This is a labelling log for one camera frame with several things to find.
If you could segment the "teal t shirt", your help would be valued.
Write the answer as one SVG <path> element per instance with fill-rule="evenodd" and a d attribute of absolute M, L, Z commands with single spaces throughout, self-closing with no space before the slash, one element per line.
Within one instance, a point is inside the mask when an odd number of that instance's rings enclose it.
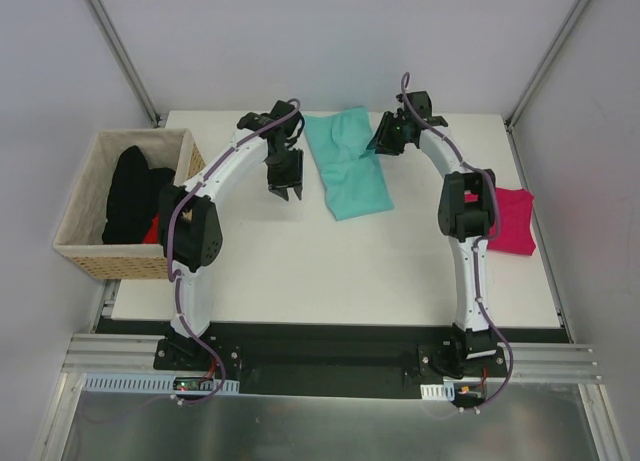
<path fill-rule="evenodd" d="M 368 149 L 373 131 L 366 108 L 307 115 L 304 133 L 336 220 L 394 208 L 378 155 Z"/>

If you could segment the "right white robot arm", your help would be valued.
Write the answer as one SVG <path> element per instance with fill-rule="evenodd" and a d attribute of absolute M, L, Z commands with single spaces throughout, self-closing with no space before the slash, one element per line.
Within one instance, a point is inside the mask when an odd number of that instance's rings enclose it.
<path fill-rule="evenodd" d="M 450 136 L 448 122 L 435 116 L 425 91 L 396 96 L 400 106 L 383 113 L 369 151 L 398 156 L 414 145 L 434 164 L 443 185 L 437 209 L 440 232 L 454 261 L 457 307 L 450 338 L 428 356 L 430 368 L 460 379 L 481 369 L 497 352 L 488 321 L 487 248 L 496 215 L 492 171 L 469 165 Z"/>

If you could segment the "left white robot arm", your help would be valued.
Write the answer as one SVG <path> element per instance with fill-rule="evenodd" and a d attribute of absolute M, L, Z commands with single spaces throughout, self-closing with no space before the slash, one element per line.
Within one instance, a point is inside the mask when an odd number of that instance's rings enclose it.
<path fill-rule="evenodd" d="M 258 165 L 267 168 L 267 189 L 287 201 L 303 192 L 304 153 L 295 146 L 305 126 L 301 103 L 279 100 L 267 113 L 242 116 L 231 140 L 215 159 L 179 186 L 168 185 L 159 195 L 159 241 L 174 290 L 171 327 L 184 339 L 176 356 L 188 369 L 210 361 L 224 362 L 203 340 L 210 326 L 212 295 L 207 271 L 223 246 L 218 214 L 222 201 L 241 178 Z"/>

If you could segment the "red t shirt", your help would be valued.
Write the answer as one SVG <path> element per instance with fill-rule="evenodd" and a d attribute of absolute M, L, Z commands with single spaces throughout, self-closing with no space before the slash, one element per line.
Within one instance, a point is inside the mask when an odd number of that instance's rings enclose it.
<path fill-rule="evenodd" d="M 143 237 L 142 244 L 158 244 L 159 243 L 159 215 L 156 214 L 152 220 L 151 225 L 145 236 Z"/>

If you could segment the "black t shirt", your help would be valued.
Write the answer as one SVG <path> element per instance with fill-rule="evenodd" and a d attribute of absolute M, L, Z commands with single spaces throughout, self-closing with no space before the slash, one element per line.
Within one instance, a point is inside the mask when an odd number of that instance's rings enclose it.
<path fill-rule="evenodd" d="M 159 215 L 160 192 L 174 177 L 171 168 L 150 168 L 138 146 L 127 148 L 119 156 L 112 176 L 102 242 L 142 244 L 152 218 Z"/>

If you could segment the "folded pink t shirt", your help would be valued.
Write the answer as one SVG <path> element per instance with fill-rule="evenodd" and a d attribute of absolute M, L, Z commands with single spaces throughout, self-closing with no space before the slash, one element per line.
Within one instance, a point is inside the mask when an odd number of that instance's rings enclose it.
<path fill-rule="evenodd" d="M 525 189 L 496 189 L 500 235 L 488 242 L 488 249 L 507 254 L 532 256 L 536 244 L 531 231 L 534 196 Z"/>

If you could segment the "wicker laundry basket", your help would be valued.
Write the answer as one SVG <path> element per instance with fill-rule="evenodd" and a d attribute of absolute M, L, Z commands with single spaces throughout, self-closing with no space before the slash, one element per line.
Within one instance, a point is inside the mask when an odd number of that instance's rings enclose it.
<path fill-rule="evenodd" d="M 167 260 L 158 244 L 113 245 L 102 242 L 107 197 L 117 161 L 137 146 L 151 168 L 171 168 L 181 184 L 204 167 L 187 128 L 104 130 L 86 157 L 66 207 L 53 247 L 98 280 L 163 279 Z"/>

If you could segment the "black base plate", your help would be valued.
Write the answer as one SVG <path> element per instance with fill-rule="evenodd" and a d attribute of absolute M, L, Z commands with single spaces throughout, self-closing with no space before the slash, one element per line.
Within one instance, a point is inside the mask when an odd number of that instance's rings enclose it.
<path fill-rule="evenodd" d="M 451 327 L 214 322 L 198 341 L 167 331 L 156 370 L 212 370 L 243 394 L 416 399 L 445 378 L 501 380 L 501 350 L 476 359 Z"/>

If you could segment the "aluminium rail frame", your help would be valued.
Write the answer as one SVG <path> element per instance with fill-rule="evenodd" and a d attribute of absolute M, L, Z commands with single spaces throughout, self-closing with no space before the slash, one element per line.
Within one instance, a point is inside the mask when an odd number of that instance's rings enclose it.
<path fill-rule="evenodd" d="M 157 344 L 167 331 L 173 330 L 165 321 L 103 318 L 96 332 L 73 335 L 65 362 L 95 369 L 154 369 Z M 592 348 L 570 342 L 562 329 L 502 328 L 496 335 L 498 350 L 506 357 L 506 374 L 518 381 L 598 384 L 603 380 Z"/>

